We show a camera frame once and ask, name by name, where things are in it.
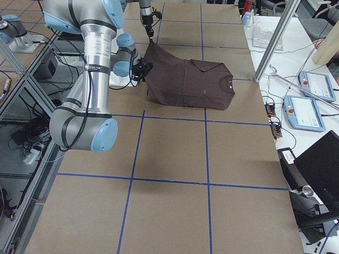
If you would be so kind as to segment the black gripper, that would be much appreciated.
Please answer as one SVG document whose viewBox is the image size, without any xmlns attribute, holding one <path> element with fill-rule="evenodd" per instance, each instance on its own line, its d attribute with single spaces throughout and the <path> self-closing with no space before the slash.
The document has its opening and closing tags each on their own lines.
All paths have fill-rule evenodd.
<svg viewBox="0 0 339 254">
<path fill-rule="evenodd" d="M 152 70 L 153 63 L 148 62 L 144 58 L 140 58 L 138 62 L 132 66 L 133 79 L 145 79 L 148 73 Z"/>
<path fill-rule="evenodd" d="M 151 23 L 145 24 L 145 30 L 148 36 L 154 35 L 153 25 Z M 149 43 L 154 43 L 153 37 L 149 37 Z"/>
</svg>

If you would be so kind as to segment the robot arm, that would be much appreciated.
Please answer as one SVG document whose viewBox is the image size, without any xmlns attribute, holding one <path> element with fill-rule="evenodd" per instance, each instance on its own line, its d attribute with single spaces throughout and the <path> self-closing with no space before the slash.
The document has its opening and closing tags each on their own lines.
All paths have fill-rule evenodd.
<svg viewBox="0 0 339 254">
<path fill-rule="evenodd" d="M 108 109 L 110 76 L 142 81 L 153 65 L 142 58 L 124 26 L 122 1 L 45 1 L 46 24 L 84 39 L 83 72 L 53 112 L 50 135 L 61 151 L 106 152 L 118 123 Z"/>
<path fill-rule="evenodd" d="M 150 0 L 139 0 L 141 22 L 146 30 L 149 41 L 153 42 L 154 30 L 153 30 L 153 8 Z"/>
</svg>

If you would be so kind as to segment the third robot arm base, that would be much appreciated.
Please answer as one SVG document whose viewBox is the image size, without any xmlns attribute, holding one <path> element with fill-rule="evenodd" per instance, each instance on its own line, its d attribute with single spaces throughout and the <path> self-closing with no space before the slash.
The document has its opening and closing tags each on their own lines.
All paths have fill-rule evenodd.
<svg viewBox="0 0 339 254">
<path fill-rule="evenodd" d="M 1 16 L 1 40 L 14 53 L 34 53 L 40 44 L 48 43 L 44 35 L 29 33 L 14 14 Z"/>
</svg>

